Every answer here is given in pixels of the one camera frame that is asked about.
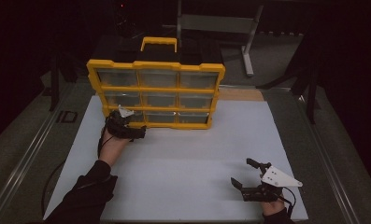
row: transparent drawer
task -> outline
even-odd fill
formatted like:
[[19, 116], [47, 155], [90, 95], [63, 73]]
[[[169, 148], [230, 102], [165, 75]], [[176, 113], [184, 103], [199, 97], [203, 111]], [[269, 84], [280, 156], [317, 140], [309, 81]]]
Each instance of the transparent drawer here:
[[142, 92], [143, 106], [175, 107], [177, 94], [174, 92]]
[[179, 86], [190, 89], [214, 89], [218, 72], [180, 72]]
[[179, 93], [178, 105], [181, 108], [210, 108], [213, 96], [208, 93]]
[[137, 86], [136, 70], [97, 68], [101, 84], [105, 86]]
[[142, 111], [135, 111], [134, 115], [132, 115], [130, 122], [144, 122], [144, 114]]
[[174, 123], [176, 112], [146, 111], [147, 122], [149, 123]]
[[143, 87], [176, 88], [177, 71], [164, 69], [138, 70], [140, 85]]
[[207, 123], [208, 113], [178, 112], [179, 123]]
[[108, 105], [140, 106], [137, 91], [105, 91]]

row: yellow storage organizer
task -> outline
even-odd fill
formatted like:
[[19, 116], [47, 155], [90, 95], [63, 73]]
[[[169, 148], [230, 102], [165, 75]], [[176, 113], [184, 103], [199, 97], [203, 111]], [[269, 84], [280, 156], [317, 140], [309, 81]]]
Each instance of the yellow storage organizer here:
[[[144, 37], [146, 45], [173, 45], [176, 38]], [[89, 80], [100, 96], [103, 113], [118, 105], [134, 110], [131, 127], [208, 129], [218, 101], [222, 63], [181, 64], [160, 60], [114, 62], [107, 57], [90, 59]]]

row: gray floor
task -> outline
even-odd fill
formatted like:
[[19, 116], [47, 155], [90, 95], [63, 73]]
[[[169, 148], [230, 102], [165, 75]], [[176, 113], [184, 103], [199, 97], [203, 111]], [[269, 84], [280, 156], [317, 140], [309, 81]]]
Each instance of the gray floor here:
[[[245, 76], [239, 48], [222, 46], [227, 71], [221, 84], [256, 86], [282, 75], [301, 38], [257, 35], [250, 54], [255, 77]], [[263, 95], [294, 175], [304, 183], [301, 194], [309, 220], [302, 223], [371, 223], [371, 180], [324, 90], [318, 89], [316, 125], [310, 125], [303, 102], [288, 92], [292, 83], [289, 80]], [[0, 136], [0, 193], [4, 192], [0, 195], [0, 223], [41, 220], [45, 182], [66, 158], [93, 95], [85, 77], [61, 87], [62, 103], [56, 112], [49, 112], [49, 97], [38, 96]], [[57, 122], [60, 111], [77, 112], [78, 117], [74, 123]], [[49, 131], [39, 131], [43, 126], [50, 127]], [[44, 141], [33, 141], [36, 136]], [[28, 158], [32, 158], [28, 166], [17, 166]], [[26, 175], [11, 175], [21, 168]], [[59, 173], [48, 186], [45, 206]], [[14, 179], [19, 182], [8, 182]], [[7, 183], [16, 187], [9, 189]]]

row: person's right hand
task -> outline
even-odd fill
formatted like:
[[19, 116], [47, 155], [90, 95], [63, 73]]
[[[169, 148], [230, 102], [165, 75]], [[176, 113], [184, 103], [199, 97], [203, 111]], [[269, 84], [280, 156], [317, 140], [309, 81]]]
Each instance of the person's right hand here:
[[261, 207], [264, 211], [264, 216], [271, 216], [283, 210], [285, 206], [284, 202], [281, 199], [278, 199], [271, 203], [261, 202]]

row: dark background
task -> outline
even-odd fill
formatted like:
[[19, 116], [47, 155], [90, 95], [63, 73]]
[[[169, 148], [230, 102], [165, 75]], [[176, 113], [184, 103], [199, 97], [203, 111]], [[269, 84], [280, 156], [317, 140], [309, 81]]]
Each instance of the dark background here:
[[[249, 17], [256, 10], [250, 1], [228, 2], [189, 0], [183, 12]], [[39, 77], [54, 50], [65, 79], [75, 81], [87, 76], [100, 35], [175, 35], [161, 25], [174, 25], [176, 14], [174, 0], [0, 1], [0, 133], [43, 91]], [[305, 35], [292, 66], [318, 52], [319, 84], [371, 174], [371, 1], [269, 2], [258, 32]]]

